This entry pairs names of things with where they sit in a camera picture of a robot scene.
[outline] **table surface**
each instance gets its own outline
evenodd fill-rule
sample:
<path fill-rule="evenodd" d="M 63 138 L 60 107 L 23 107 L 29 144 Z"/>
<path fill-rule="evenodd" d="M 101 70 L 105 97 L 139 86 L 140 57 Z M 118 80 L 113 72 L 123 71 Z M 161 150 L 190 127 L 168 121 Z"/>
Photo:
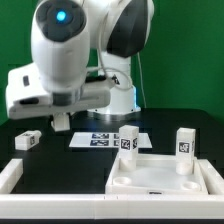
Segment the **table surface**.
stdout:
<path fill-rule="evenodd" d="M 149 134 L 153 148 L 140 149 L 141 153 L 166 155 L 175 154 L 180 127 L 196 129 L 195 155 L 208 159 L 224 177 L 224 127 L 206 112 L 194 109 L 145 109 L 132 120 L 119 122 L 80 112 L 72 117 L 70 131 L 58 133 L 47 117 L 8 120 L 0 126 L 0 171 L 10 159 L 23 159 L 24 174 L 13 194 L 103 194 L 117 149 L 70 148 L 69 143 L 74 132 L 119 132 L 123 125 L 138 126 L 140 132 Z M 40 130 L 40 143 L 29 151 L 15 150 L 15 137 L 27 130 Z"/>

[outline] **cable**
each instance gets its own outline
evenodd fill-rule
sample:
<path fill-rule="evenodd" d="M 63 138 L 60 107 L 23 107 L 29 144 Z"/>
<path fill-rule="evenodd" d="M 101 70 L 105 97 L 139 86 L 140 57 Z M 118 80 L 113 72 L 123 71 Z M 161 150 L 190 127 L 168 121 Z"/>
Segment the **cable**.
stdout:
<path fill-rule="evenodd" d="M 107 70 L 111 70 L 111 71 L 115 71 L 115 72 L 119 72 L 121 75 L 123 75 L 125 78 L 128 79 L 128 82 L 130 84 L 130 87 L 127 87 L 127 88 L 121 88 L 119 86 L 115 86 L 116 88 L 120 89 L 120 90 L 129 90 L 132 88 L 133 86 L 133 83 L 132 83 L 132 79 L 130 76 L 128 76 L 127 74 L 125 74 L 124 72 L 122 72 L 121 70 L 119 69 L 116 69 L 116 68 L 112 68 L 112 67 L 104 67 L 104 69 L 107 71 Z M 102 67 L 90 67 L 87 69 L 87 73 L 93 73 L 93 72 L 97 72 L 99 70 L 103 70 Z"/>
<path fill-rule="evenodd" d="M 138 58 L 138 65 L 139 65 L 139 72 L 140 72 L 140 81 L 141 81 L 141 90 L 142 90 L 143 102 L 144 102 L 144 107 L 147 108 L 144 85 L 143 85 L 142 64 L 141 64 L 141 58 L 140 58 L 139 53 L 137 54 L 137 58 Z"/>
<path fill-rule="evenodd" d="M 100 64 L 101 64 L 100 69 L 103 70 L 103 72 L 105 74 L 105 77 L 108 80 L 110 80 L 110 82 L 113 82 L 113 81 L 111 81 L 111 78 L 109 77 L 109 75 L 107 73 L 107 70 L 114 70 L 114 71 L 117 71 L 117 72 L 121 73 L 122 75 L 124 75 L 128 79 L 130 86 L 127 87 L 127 88 L 121 88 L 121 87 L 118 87 L 118 85 L 115 85 L 114 82 L 113 82 L 113 86 L 115 88 L 120 89 L 120 90 L 129 90 L 129 89 L 131 89 L 133 87 L 131 78 L 127 74 L 125 74 L 124 72 L 122 72 L 122 71 L 120 71 L 120 70 L 118 70 L 116 68 L 106 68 L 105 64 L 104 64 L 104 61 L 103 61 L 103 57 L 102 57 L 102 36 L 103 36 L 103 28 L 104 28 L 105 23 L 107 21 L 107 17 L 108 17 L 108 14 L 104 17 L 104 19 L 103 19 L 103 21 L 102 21 L 102 23 L 100 25 L 99 35 L 98 35 L 98 58 L 99 58 L 99 61 L 100 61 Z"/>

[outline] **green wall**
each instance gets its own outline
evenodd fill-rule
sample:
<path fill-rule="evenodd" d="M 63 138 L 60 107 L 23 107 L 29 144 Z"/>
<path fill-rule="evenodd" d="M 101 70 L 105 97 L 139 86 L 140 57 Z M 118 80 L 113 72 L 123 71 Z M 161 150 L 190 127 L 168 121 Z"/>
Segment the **green wall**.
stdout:
<path fill-rule="evenodd" d="M 1 0 L 0 123 L 7 73 L 31 62 L 30 28 L 37 0 Z M 141 52 L 148 107 L 202 109 L 224 123 L 224 1 L 154 0 L 149 41 Z M 96 63 L 91 54 L 90 63 Z M 133 58 L 133 80 L 140 87 Z M 138 104 L 143 106 L 138 92 Z"/>

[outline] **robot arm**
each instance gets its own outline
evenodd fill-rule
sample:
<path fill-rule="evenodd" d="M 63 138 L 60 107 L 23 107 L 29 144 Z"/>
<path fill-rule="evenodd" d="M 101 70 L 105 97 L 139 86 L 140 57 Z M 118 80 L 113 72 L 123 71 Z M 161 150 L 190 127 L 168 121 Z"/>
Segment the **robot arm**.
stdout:
<path fill-rule="evenodd" d="M 33 17 L 33 63 L 10 71 L 9 118 L 104 107 L 111 80 L 85 83 L 90 48 L 122 57 L 140 51 L 153 15 L 151 0 L 43 0 Z"/>

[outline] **small white cube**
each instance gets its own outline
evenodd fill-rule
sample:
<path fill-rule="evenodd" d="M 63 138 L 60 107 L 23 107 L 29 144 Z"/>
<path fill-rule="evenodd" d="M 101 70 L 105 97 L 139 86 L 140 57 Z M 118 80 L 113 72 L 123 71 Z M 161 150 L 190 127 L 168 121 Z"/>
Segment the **small white cube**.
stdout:
<path fill-rule="evenodd" d="M 40 131 L 27 131 L 15 138 L 17 150 L 28 150 L 39 143 Z"/>

